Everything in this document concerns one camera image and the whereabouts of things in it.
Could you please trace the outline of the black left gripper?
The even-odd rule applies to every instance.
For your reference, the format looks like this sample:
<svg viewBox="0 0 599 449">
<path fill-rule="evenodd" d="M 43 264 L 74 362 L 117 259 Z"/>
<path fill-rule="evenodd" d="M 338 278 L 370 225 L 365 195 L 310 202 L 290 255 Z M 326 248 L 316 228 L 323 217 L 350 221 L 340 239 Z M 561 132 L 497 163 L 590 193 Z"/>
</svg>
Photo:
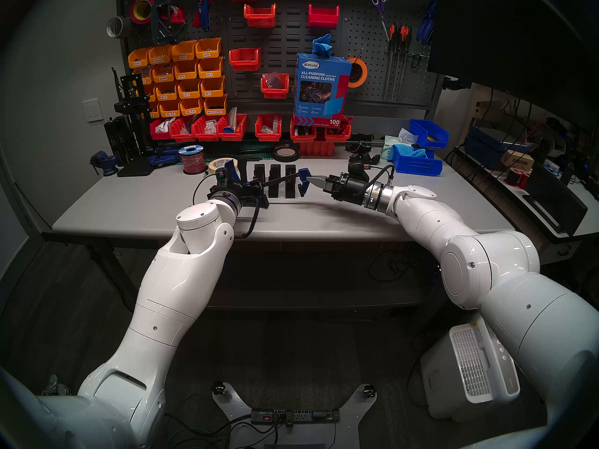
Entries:
<svg viewBox="0 0 599 449">
<path fill-rule="evenodd" d="M 228 198 L 239 205 L 262 205 L 261 183 L 217 183 L 210 188 L 209 199 Z"/>
</svg>

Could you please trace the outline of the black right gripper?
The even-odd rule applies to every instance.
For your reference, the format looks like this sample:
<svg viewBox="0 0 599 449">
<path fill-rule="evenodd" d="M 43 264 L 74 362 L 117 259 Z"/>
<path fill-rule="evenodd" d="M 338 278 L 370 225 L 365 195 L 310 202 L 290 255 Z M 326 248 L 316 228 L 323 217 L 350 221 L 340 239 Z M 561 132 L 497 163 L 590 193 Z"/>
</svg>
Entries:
<svg viewBox="0 0 599 449">
<path fill-rule="evenodd" d="M 356 205 L 363 205 L 364 196 L 370 177 L 366 173 L 354 175 L 350 173 L 341 173 L 340 176 L 329 175 L 311 175 L 307 177 L 307 181 L 323 190 L 328 190 L 328 193 L 337 200 L 350 202 Z"/>
</svg>

